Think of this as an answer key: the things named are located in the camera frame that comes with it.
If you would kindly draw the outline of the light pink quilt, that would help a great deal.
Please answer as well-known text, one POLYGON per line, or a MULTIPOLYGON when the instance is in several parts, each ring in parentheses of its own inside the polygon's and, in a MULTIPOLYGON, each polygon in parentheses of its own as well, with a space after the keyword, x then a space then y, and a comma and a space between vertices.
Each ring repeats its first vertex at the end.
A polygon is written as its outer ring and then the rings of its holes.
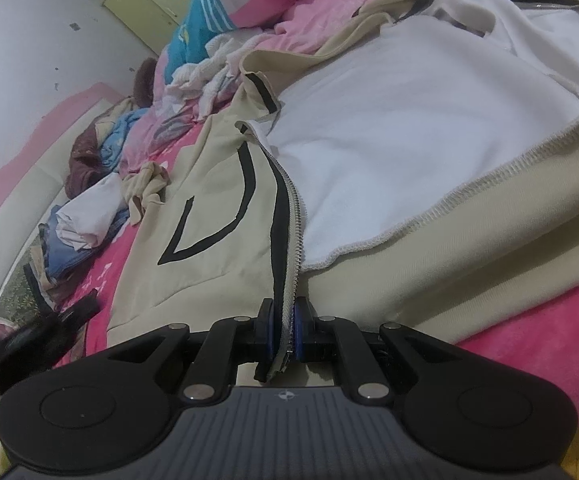
MULTIPOLYGON (((253 27, 267 30, 271 35, 254 49, 313 53, 367 1, 297 0, 271 24, 253 27)), ((169 145, 178 142, 181 136, 198 132, 204 122, 204 119, 194 122, 190 115, 178 114, 169 118, 158 115, 164 87, 167 86, 164 69, 168 64, 169 44, 161 50, 158 58, 154 103, 134 124, 126 138, 118 170, 120 174, 135 174, 144 162, 155 159, 169 145)))

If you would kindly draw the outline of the white folded garment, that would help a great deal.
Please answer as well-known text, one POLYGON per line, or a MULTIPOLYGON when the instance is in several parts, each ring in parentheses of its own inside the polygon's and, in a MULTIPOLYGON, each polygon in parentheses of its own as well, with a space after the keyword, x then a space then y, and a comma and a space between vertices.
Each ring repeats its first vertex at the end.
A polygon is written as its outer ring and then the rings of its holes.
POLYGON ((57 237, 74 250, 98 247, 124 210, 122 179, 112 172, 57 211, 57 237))

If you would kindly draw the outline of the pink magenta floral bed blanket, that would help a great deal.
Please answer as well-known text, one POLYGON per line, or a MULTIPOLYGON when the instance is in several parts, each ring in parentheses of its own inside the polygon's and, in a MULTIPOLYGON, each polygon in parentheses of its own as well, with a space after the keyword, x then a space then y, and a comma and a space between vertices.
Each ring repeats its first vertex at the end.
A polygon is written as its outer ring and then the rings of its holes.
MULTIPOLYGON (((298 290, 321 313, 360 325, 407 324, 561 387, 579 414, 579 202, 576 215, 528 244, 485 214, 454 229, 466 266, 416 256, 419 233, 300 275, 298 290)), ((575 440, 579 452, 579 436, 575 440)))

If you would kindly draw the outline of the light blue crumpled garment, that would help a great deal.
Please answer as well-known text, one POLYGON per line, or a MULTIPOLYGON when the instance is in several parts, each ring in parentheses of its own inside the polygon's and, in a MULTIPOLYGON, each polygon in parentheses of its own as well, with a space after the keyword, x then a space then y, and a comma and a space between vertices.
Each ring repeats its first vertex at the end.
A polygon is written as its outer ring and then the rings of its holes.
POLYGON ((110 174, 117 171, 120 165, 120 159, 126 138, 134 124, 142 118, 147 112, 147 108, 130 110, 123 113, 114 121, 111 132, 103 141, 98 152, 104 174, 110 174))

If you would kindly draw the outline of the beige zip hoodie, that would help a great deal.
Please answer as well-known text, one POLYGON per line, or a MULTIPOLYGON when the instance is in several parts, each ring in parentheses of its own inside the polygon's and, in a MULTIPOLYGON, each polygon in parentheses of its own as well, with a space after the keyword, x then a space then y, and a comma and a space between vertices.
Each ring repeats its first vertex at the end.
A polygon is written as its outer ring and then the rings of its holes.
POLYGON ((455 342, 579 285, 579 0, 373 0, 242 59, 124 265, 108 344, 298 296, 455 342))

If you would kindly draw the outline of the crumpled white cloth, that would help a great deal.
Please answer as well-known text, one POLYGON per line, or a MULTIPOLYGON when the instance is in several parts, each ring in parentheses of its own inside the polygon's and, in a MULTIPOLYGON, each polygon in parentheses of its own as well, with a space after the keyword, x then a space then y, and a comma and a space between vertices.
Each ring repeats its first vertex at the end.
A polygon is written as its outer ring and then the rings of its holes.
POLYGON ((211 39, 208 58, 174 71, 172 81, 164 87, 158 115, 190 115, 194 122, 206 119, 216 105, 231 99, 236 91, 240 60, 270 37, 267 30, 245 28, 211 39))

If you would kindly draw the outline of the dark brown garment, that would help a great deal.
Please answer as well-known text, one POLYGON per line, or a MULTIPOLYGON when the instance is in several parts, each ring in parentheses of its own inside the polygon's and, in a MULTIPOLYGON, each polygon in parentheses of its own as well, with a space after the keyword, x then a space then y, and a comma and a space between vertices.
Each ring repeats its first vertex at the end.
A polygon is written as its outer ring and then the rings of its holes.
POLYGON ((157 63, 155 58, 146 58, 136 72, 132 96, 124 98, 97 116, 74 140, 69 157, 69 174, 65 180, 65 193, 69 200, 73 200, 107 176, 104 174, 98 150, 111 132, 114 121, 130 110, 148 110, 154 103, 157 63))

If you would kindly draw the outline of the small beige garment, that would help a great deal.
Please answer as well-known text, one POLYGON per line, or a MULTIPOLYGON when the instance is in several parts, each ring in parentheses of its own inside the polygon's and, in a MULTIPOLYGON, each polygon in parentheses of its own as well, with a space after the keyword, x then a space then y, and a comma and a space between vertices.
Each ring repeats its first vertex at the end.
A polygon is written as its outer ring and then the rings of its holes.
POLYGON ((139 224, 149 204, 162 204, 162 191, 170 183, 165 166, 144 162, 137 174, 128 174, 121 180, 121 192, 129 209, 131 226, 139 224))

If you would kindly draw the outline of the blue denim garment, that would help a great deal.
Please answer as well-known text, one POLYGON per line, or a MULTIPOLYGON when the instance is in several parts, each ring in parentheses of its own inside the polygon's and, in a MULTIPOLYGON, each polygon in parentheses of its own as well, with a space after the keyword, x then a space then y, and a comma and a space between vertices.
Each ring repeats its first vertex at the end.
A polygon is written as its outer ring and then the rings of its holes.
POLYGON ((84 262, 101 252, 129 219, 129 210, 120 210, 114 216, 114 220, 112 220, 102 244, 94 248, 74 249, 58 238, 57 213, 59 209, 60 206, 54 206, 50 210, 47 222, 39 225, 39 239, 43 252, 45 273, 53 281, 66 278, 68 274, 82 266, 84 262))

